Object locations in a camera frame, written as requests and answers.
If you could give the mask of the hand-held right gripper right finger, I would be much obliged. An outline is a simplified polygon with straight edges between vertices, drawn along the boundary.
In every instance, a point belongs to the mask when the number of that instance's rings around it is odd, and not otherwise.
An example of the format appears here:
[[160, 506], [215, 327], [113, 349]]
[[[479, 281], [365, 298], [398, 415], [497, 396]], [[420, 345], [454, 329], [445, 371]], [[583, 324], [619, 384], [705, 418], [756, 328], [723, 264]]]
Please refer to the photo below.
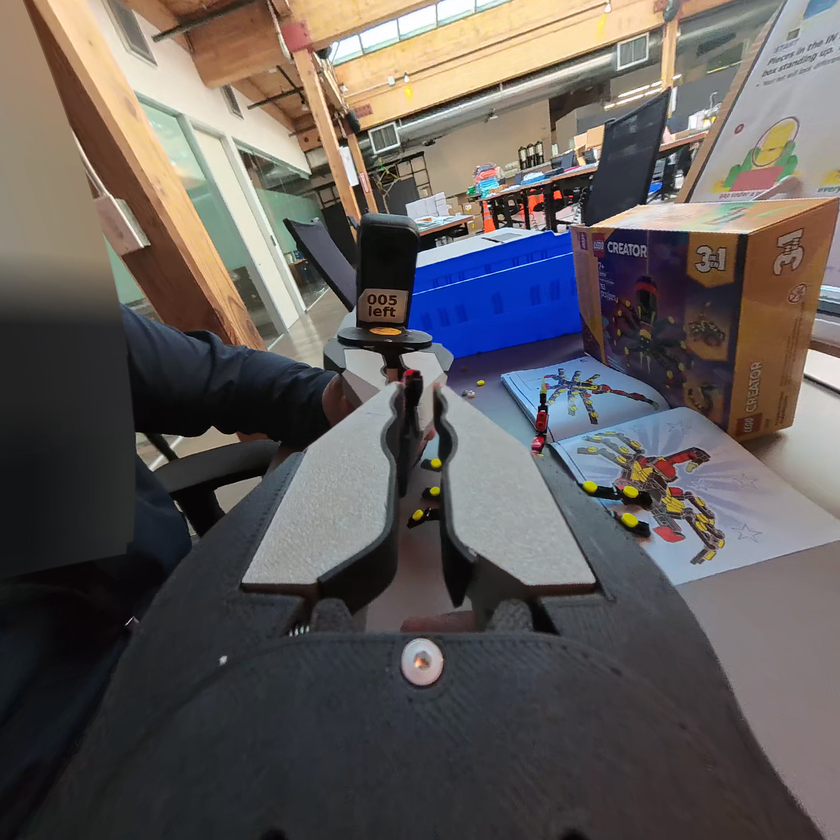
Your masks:
[[452, 603], [588, 595], [595, 574], [537, 459], [446, 385], [434, 391], [442, 460], [440, 542]]

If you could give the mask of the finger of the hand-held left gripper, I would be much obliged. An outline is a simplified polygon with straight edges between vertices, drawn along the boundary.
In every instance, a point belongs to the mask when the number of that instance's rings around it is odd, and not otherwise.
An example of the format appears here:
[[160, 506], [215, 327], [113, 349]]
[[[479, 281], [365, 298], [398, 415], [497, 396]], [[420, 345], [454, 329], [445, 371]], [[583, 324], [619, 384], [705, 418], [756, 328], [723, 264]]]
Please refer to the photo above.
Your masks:
[[358, 408], [397, 379], [397, 363], [374, 351], [345, 351], [343, 397]]
[[435, 353], [403, 353], [402, 366], [419, 374], [424, 396], [433, 395], [436, 386], [447, 384], [448, 375]]

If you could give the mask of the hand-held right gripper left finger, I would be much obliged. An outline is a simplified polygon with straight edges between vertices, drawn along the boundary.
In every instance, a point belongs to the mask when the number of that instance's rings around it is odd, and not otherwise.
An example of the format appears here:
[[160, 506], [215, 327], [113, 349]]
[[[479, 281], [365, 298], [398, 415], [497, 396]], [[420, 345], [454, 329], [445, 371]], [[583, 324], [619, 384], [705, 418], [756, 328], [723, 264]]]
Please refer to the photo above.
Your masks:
[[394, 454], [403, 388], [391, 383], [302, 455], [241, 581], [246, 592], [339, 599], [352, 614], [397, 568]]

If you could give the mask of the black red lego limb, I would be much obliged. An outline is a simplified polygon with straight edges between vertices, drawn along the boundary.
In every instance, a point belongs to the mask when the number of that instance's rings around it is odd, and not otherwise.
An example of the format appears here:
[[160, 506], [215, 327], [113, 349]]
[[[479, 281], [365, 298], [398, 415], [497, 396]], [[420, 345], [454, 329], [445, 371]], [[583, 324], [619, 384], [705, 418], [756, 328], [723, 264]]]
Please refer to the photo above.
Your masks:
[[420, 408], [424, 381], [420, 371], [406, 370], [402, 378], [402, 414], [395, 455], [396, 487], [399, 498], [407, 491], [411, 469], [424, 449], [426, 433], [421, 425]]

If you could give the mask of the red black lego leg segment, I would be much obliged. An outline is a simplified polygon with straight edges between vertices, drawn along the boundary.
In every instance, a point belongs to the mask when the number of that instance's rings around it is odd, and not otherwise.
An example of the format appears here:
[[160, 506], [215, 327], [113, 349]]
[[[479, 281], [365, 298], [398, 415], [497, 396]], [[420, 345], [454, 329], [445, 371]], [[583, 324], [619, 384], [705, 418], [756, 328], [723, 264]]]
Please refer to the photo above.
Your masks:
[[548, 386], [542, 381], [539, 391], [539, 404], [533, 421], [535, 435], [531, 443], [531, 451], [535, 456], [541, 456], [546, 444], [551, 444], [553, 436], [550, 430], [550, 413], [548, 400]]

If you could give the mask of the group of black yellow lego pieces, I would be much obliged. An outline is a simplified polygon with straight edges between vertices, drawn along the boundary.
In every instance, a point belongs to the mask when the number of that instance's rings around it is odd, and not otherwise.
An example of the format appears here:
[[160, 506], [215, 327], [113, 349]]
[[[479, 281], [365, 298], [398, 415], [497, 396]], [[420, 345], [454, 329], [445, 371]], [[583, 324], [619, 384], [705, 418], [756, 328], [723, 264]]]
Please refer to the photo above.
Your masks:
[[[642, 508], [649, 508], [653, 503], [653, 498], [646, 490], [639, 490], [634, 486], [600, 486], [592, 480], [584, 480], [580, 483], [583, 492], [590, 497], [597, 499], [604, 499], [608, 501], [621, 501], [623, 504], [636, 504]], [[439, 519], [439, 512], [435, 508], [416, 509], [412, 516], [407, 521], [407, 527], [414, 529], [426, 521], [436, 521]], [[639, 523], [632, 514], [622, 514], [619, 516], [625, 528], [637, 534], [640, 537], [648, 537], [650, 534], [649, 526], [643, 526]]]

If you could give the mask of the lego set box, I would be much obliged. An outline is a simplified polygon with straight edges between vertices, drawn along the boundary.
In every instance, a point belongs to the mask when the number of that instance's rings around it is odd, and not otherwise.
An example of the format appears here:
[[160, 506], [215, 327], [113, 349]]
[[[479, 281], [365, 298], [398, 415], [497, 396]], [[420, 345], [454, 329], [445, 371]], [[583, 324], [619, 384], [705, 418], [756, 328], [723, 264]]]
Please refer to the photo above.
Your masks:
[[838, 199], [640, 205], [570, 230], [584, 350], [737, 440], [791, 427]]

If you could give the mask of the person's left hand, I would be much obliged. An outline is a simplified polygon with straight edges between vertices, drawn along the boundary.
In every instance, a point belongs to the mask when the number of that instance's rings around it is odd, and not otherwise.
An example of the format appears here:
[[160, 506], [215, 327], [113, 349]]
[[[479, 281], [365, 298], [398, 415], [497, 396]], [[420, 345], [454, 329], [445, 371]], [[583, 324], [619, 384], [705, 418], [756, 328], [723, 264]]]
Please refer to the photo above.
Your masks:
[[336, 374], [323, 389], [321, 404], [330, 428], [337, 426], [355, 411], [355, 405], [344, 392], [344, 379]]

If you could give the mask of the black office chair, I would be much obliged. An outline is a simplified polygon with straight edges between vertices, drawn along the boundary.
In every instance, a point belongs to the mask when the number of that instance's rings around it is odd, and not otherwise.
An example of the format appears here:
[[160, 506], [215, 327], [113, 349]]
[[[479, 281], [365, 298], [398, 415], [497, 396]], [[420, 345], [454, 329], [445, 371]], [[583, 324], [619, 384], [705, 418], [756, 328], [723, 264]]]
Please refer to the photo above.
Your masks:
[[198, 538], [224, 518], [216, 491], [263, 477], [285, 458], [268, 439], [228, 444], [179, 456], [161, 434], [146, 436], [164, 462], [154, 472]]
[[335, 244], [328, 229], [319, 220], [298, 222], [285, 217], [283, 224], [298, 250], [314, 266], [346, 310], [354, 310], [357, 300], [355, 268]]

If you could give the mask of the blue plastic bin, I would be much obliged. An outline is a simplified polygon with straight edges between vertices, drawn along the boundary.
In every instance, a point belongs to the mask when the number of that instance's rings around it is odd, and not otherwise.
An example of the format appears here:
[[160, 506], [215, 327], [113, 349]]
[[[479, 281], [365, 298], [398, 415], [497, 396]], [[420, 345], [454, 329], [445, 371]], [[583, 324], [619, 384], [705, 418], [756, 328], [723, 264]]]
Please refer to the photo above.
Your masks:
[[579, 333], [571, 234], [506, 228], [422, 252], [408, 325], [456, 358]]

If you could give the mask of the scorpion cover instruction booklet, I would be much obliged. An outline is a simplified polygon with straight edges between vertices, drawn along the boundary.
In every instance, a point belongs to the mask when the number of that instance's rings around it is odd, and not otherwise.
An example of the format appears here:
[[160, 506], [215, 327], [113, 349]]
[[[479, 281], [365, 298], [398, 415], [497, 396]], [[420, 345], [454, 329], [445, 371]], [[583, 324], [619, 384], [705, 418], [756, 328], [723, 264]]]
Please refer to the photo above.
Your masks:
[[[650, 507], [588, 496], [673, 584], [838, 543], [838, 520], [704, 416], [680, 407], [553, 444], [579, 481], [632, 486]], [[622, 514], [649, 526], [624, 527]]]

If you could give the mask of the black monitor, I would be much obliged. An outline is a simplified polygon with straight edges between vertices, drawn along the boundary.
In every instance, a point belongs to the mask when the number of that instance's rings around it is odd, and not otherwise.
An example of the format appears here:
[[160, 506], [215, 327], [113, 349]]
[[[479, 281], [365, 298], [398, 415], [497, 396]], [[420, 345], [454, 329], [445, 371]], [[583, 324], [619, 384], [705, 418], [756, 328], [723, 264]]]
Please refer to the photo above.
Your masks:
[[601, 159], [582, 203], [592, 227], [645, 205], [669, 115], [671, 88], [605, 126]]

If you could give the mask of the person's dark clothing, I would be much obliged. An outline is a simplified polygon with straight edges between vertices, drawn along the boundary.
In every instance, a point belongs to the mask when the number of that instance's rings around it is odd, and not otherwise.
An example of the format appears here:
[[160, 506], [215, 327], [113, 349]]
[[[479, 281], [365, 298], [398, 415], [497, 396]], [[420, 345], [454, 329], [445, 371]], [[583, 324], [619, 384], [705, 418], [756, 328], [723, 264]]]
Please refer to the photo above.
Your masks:
[[129, 640], [192, 549], [181, 511], [135, 457], [126, 553], [2, 581], [1, 838], [17, 838], [62, 772]]

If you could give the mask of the white instruction board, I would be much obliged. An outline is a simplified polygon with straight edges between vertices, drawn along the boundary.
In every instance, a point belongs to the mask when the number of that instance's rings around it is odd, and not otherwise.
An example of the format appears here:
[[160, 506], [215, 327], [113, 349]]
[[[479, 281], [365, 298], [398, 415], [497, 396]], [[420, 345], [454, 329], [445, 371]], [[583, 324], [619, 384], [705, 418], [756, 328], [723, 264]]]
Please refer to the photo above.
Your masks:
[[839, 2], [784, 2], [732, 83], [678, 201], [838, 194]]

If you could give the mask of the wooden post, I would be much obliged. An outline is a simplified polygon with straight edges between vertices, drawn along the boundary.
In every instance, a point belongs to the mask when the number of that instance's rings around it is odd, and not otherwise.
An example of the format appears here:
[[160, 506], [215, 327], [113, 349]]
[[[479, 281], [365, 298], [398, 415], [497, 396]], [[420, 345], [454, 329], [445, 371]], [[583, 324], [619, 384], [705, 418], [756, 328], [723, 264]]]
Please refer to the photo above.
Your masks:
[[164, 323], [227, 344], [265, 343], [87, 2], [24, 5], [70, 127], [150, 244], [128, 268]]

